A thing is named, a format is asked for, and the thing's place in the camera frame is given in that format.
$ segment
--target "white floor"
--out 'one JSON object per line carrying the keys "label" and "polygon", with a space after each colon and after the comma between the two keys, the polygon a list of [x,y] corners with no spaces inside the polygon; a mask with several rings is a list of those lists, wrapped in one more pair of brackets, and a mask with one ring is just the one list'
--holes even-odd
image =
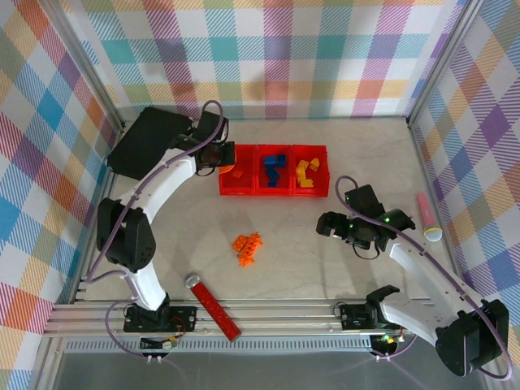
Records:
{"label": "white floor", "polygon": [[[220,197],[217,174],[188,180],[152,226],[157,241],[155,269],[170,297],[193,297],[184,286],[190,271],[198,272],[221,299],[364,297],[386,284],[411,297],[426,296],[387,254],[361,260],[351,246],[315,232],[323,212],[345,212],[334,192],[340,175],[353,176],[360,185],[371,184],[387,210],[401,208],[421,228],[415,199],[425,184],[404,120],[234,121],[230,133],[230,140],[237,143],[326,145],[329,197]],[[112,197],[134,184],[119,177]],[[345,183],[343,190],[348,189]],[[231,243],[252,232],[260,233],[264,245],[254,255],[255,263],[242,268]],[[441,243],[433,244],[431,251],[448,263]],[[113,267],[103,262],[99,272]],[[82,297],[128,296],[126,284],[113,278],[89,286]]]}

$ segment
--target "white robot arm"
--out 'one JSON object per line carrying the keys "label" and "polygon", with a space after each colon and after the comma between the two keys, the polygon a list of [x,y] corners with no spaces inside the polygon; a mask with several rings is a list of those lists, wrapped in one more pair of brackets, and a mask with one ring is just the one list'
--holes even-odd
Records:
{"label": "white robot arm", "polygon": [[378,251],[387,252],[401,264],[435,304],[422,305],[399,288],[385,286],[368,294],[364,306],[340,306],[343,329],[360,324],[404,327],[435,346],[443,363],[459,376],[500,356],[505,347],[498,339],[506,343],[509,331],[507,308],[499,300],[485,301],[438,263],[425,249],[424,237],[415,232],[412,220],[401,210],[385,211],[370,185],[358,188],[355,183],[356,188],[347,192],[343,201],[338,183],[340,201],[357,218],[329,211],[318,220],[316,232],[332,234],[354,248],[369,249],[374,243]]}
{"label": "white robot arm", "polygon": [[[159,165],[164,165],[168,160],[182,153],[179,149],[169,149]],[[163,170],[154,177],[145,188],[145,191],[134,201],[133,209],[142,209],[144,215],[151,225],[155,215],[168,200],[168,198],[183,184],[187,179],[195,175],[197,164],[192,156],[184,157],[174,162],[170,167]],[[132,195],[136,192],[139,184],[130,191],[126,192],[119,200],[122,206],[126,206]],[[150,260],[148,265],[136,272],[130,271],[127,267],[119,265],[127,274],[127,282],[130,289],[136,294],[136,303],[146,310],[157,310],[166,297],[166,292],[158,281],[154,269],[154,262]]]}

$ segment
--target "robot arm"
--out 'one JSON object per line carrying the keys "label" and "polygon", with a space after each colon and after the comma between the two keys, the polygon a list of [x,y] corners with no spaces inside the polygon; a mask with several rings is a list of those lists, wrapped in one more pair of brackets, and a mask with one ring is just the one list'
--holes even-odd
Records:
{"label": "robot arm", "polygon": [[[349,219],[329,211],[319,219],[317,233],[332,234],[363,249],[369,249],[374,242],[419,282],[435,307],[421,305],[410,300],[399,288],[386,286],[369,294],[365,307],[340,307],[347,318],[342,326],[352,324],[349,318],[354,317],[368,319],[375,327],[389,323],[405,327],[434,345],[443,363],[459,376],[500,356],[500,346],[469,300],[484,312],[502,340],[507,340],[509,331],[509,312],[505,306],[498,300],[485,301],[453,272],[441,264],[434,265],[426,250],[419,252],[410,241],[398,236],[395,230],[412,229],[411,233],[406,230],[406,235],[421,243],[423,248],[426,246],[424,238],[414,231],[411,219],[398,209],[386,212],[370,185],[347,192],[345,198],[356,214],[383,224],[376,225],[359,217]],[[449,279],[461,288],[455,288]]]}
{"label": "robot arm", "polygon": [[[162,160],[158,163],[158,166],[165,165],[169,159],[181,152],[182,150],[180,149],[167,150]],[[195,175],[196,171],[197,164],[195,163],[195,158],[193,156],[187,156],[174,162],[170,167],[163,170],[152,181],[150,181],[145,191],[133,203],[132,208],[134,210],[141,209],[148,220],[148,224],[151,224],[163,204],[181,184]],[[140,183],[141,182],[119,199],[121,206],[126,206],[128,204]],[[155,240],[153,240],[153,242],[150,241],[149,246],[145,247],[144,251],[141,251],[141,256],[145,256],[146,261],[149,260],[148,264],[141,264],[143,266],[142,268],[134,272],[124,265],[120,266],[127,273],[126,280],[130,285],[130,289],[136,295],[136,303],[146,310],[157,310],[163,303],[166,297],[166,292],[159,283],[157,274],[155,273],[154,263],[152,261],[154,253],[152,253],[151,248],[154,249],[154,252]]]}
{"label": "robot arm", "polygon": [[[155,215],[180,185],[202,168],[215,169],[235,163],[235,144],[226,142],[228,134],[226,132],[224,136],[223,128],[220,129],[216,140],[192,154],[171,162],[175,156],[192,150],[211,135],[215,123],[218,122],[215,116],[218,117],[203,111],[198,128],[194,130],[190,128],[189,132],[178,132],[171,148],[165,148],[161,160],[130,191],[119,199],[103,199],[97,210],[97,248],[101,250],[107,242],[107,237],[115,228],[115,223],[124,207],[139,193],[137,190],[142,183],[145,181],[148,183],[134,199],[132,207],[124,217],[123,224],[106,252],[106,257],[127,274],[125,279],[136,298],[136,305],[151,318],[158,319],[161,310],[169,305],[169,298],[158,281],[152,261],[156,245],[150,225]],[[227,124],[228,120],[224,119],[223,127],[227,127]],[[131,143],[131,145],[125,145],[126,148],[139,149],[135,144],[139,144],[140,140],[142,147],[146,147],[145,139],[136,136],[135,132],[132,133],[132,128],[128,130],[128,135],[125,137],[128,136],[131,142],[128,141],[127,144]],[[121,156],[117,155],[112,160],[120,163]],[[166,169],[155,173],[161,166]]]}
{"label": "robot arm", "polygon": [[401,238],[391,240],[388,248],[390,257],[413,275],[435,307],[426,307],[402,292],[395,292],[379,303],[386,321],[409,329],[433,345],[443,363],[458,376],[465,376],[501,355],[488,326],[467,300],[481,306],[502,340],[507,342],[509,312],[500,301],[485,301],[443,267],[464,289],[464,294],[460,294],[424,253]]}

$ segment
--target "checkered pattern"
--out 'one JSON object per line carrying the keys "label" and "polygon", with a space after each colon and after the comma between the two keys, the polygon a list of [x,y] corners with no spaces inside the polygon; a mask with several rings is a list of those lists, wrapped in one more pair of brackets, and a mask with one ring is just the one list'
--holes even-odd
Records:
{"label": "checkered pattern", "polygon": [[440,38],[435,45],[435,49],[431,52],[430,58],[427,61],[427,65],[423,68],[421,77],[419,78],[418,83],[415,85],[414,91],[412,92],[412,97],[408,101],[408,106],[405,110],[405,116],[410,116],[410,112],[412,111],[412,108],[414,108],[414,104],[417,101],[419,94],[423,90],[428,77],[430,76],[431,69],[436,63],[440,51],[444,48],[444,45],[448,41],[449,34],[452,32],[453,26],[457,22],[458,17],[461,15],[462,9],[468,3],[468,1],[469,0],[457,0],[457,5],[453,8],[448,23],[444,26],[444,30],[440,34]]}
{"label": "checkered pattern", "polygon": [[37,1],[0,8],[3,390],[27,387],[53,302],[67,295],[115,132]]}
{"label": "checkered pattern", "polygon": [[126,119],[149,105],[197,116],[207,99],[233,119],[402,115],[427,39],[444,28],[437,16],[453,9],[444,0],[84,0],[80,18],[62,2]]}
{"label": "checkered pattern", "polygon": [[486,2],[417,137],[468,284],[509,308],[520,363],[520,0]]}

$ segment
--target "pink marker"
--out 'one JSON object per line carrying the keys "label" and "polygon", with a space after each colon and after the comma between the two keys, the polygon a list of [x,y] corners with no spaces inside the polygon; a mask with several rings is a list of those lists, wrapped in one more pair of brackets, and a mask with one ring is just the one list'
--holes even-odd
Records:
{"label": "pink marker", "polygon": [[417,195],[417,202],[419,209],[421,210],[422,227],[424,228],[424,236],[428,241],[435,242],[442,238],[442,229],[439,227],[436,221],[436,217],[433,215],[430,203],[425,193],[419,193]]}

